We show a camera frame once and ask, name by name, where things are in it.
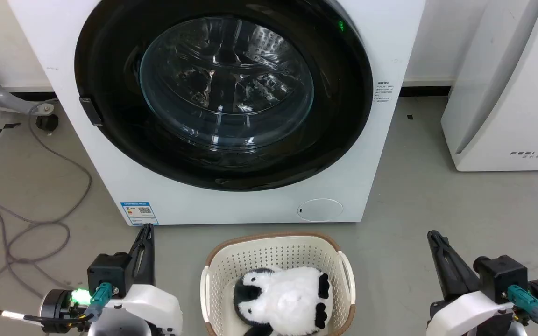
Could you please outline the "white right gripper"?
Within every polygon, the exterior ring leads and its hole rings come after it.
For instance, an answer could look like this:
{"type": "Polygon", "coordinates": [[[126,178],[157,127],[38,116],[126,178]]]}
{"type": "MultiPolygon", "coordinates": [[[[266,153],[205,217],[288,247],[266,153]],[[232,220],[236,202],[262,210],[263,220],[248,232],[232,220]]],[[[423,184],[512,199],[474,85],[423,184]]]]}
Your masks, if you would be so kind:
{"type": "Polygon", "coordinates": [[[428,321],[428,336],[527,336],[529,323],[538,325],[538,279],[527,289],[510,286],[502,293],[507,301],[495,303],[478,291],[478,277],[446,237],[431,230],[427,240],[444,300],[462,295],[432,304],[440,309],[428,321]]]}

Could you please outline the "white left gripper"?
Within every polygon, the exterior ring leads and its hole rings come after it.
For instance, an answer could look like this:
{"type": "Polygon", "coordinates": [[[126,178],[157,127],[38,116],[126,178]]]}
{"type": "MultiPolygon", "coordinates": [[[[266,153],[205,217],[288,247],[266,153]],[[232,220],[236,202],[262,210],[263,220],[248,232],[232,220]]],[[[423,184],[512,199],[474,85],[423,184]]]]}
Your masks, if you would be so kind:
{"type": "Polygon", "coordinates": [[[101,309],[96,321],[70,324],[87,315],[92,296],[86,289],[52,290],[44,298],[40,317],[62,319],[43,322],[43,332],[66,334],[71,329],[87,336],[181,336],[183,317],[178,299],[155,287],[154,225],[144,224],[130,249],[129,270],[133,283],[126,296],[114,296],[101,309]]]}

